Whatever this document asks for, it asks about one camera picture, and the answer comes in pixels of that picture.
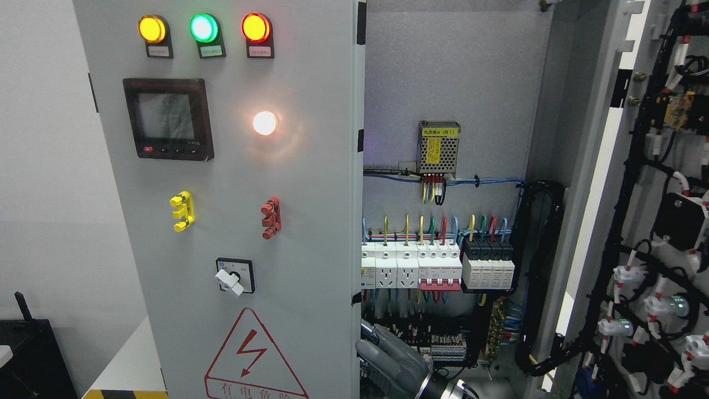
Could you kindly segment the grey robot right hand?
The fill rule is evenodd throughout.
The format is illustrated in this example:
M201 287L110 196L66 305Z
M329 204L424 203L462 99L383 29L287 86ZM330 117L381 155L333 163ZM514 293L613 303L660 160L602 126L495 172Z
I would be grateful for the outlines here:
M376 339L355 344L361 359L369 365L369 378L389 398L415 398L429 375L424 359L404 341L379 324L361 321L362 330Z

